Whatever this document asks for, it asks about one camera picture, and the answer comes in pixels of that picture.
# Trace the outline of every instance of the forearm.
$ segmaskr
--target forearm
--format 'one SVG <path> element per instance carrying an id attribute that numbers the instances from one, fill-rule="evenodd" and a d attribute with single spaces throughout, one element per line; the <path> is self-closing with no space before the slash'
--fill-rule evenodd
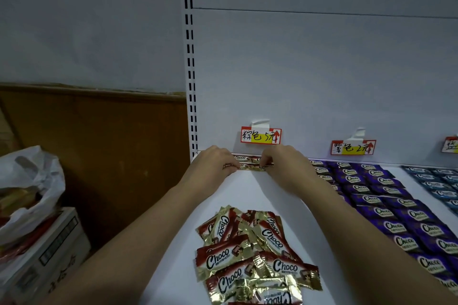
<path id="1" fill-rule="evenodd" d="M 300 191 L 365 304 L 455 304 L 455 296 L 321 179 Z"/>
<path id="2" fill-rule="evenodd" d="M 119 233 L 46 304 L 136 304 L 170 242 L 198 202 L 174 187 Z"/>

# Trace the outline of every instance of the plastic bag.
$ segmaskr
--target plastic bag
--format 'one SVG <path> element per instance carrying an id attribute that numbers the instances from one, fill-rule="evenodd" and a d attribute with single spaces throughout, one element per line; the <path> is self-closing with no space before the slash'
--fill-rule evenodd
<path id="1" fill-rule="evenodd" d="M 0 157 L 0 192 L 2 188 L 36 186 L 43 196 L 29 209 L 13 212 L 0 228 L 0 246 L 32 232 L 54 212 L 60 195 L 65 191 L 64 171 L 59 159 L 40 146 L 33 146 Z"/>

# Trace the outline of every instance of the hand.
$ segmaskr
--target hand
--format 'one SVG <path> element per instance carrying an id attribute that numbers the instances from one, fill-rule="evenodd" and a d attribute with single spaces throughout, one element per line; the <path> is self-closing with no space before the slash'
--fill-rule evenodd
<path id="1" fill-rule="evenodd" d="M 274 166 L 267 167 L 267 173 L 288 192 L 300 195 L 304 189 L 326 183 L 318 177 L 308 158 L 293 146 L 275 145 L 266 148 L 262 152 L 260 166 L 265 166 L 272 161 Z"/>
<path id="2" fill-rule="evenodd" d="M 192 198 L 201 203 L 216 192 L 224 179 L 237 168 L 240 168 L 240 163 L 229 150 L 211 146 L 198 154 L 177 187 L 192 194 Z"/>

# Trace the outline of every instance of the red arrow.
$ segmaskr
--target red arrow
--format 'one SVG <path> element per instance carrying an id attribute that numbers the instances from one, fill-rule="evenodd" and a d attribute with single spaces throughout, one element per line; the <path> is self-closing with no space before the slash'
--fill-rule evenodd
<path id="1" fill-rule="evenodd" d="M 278 132 L 278 130 L 275 131 L 275 133 L 273 134 L 273 141 L 274 142 L 277 142 L 277 137 L 280 136 L 280 133 Z"/>
<path id="2" fill-rule="evenodd" d="M 366 147 L 366 151 L 367 153 L 370 153 L 370 150 L 374 147 L 374 145 L 372 143 L 370 143 L 367 147 Z"/>

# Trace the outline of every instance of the price tag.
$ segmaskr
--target price tag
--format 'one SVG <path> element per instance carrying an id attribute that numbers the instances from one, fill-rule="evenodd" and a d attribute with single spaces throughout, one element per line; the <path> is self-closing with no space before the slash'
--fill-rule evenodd
<path id="1" fill-rule="evenodd" d="M 279 144 L 281 137 L 281 129 L 242 127 L 240 142 Z"/>
<path id="2" fill-rule="evenodd" d="M 445 153 L 458 153 L 458 136 L 446 137 L 442 152 Z"/>
<path id="3" fill-rule="evenodd" d="M 333 140 L 331 154 L 363 156 L 374 154 L 376 140 Z"/>

